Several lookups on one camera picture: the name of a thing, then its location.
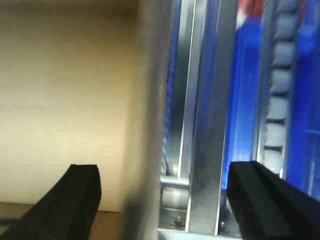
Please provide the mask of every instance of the blurred cylinder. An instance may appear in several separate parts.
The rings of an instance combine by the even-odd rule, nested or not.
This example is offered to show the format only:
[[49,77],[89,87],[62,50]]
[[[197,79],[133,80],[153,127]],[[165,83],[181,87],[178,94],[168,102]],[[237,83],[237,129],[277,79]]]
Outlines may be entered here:
[[140,2],[139,74],[132,84],[123,240],[157,240],[166,79],[175,1]]

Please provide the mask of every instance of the red object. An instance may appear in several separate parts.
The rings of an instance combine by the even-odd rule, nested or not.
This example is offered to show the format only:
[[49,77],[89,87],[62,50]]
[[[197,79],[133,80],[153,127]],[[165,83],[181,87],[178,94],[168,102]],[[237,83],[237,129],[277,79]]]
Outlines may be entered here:
[[247,16],[261,16],[263,12],[264,0],[240,0],[239,8]]

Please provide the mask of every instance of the beige wall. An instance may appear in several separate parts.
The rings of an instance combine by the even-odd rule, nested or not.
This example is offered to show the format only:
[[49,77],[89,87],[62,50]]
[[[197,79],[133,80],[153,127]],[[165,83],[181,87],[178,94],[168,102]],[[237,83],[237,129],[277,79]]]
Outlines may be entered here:
[[97,164],[122,209],[135,19],[0,12],[0,202],[35,203],[69,164]]

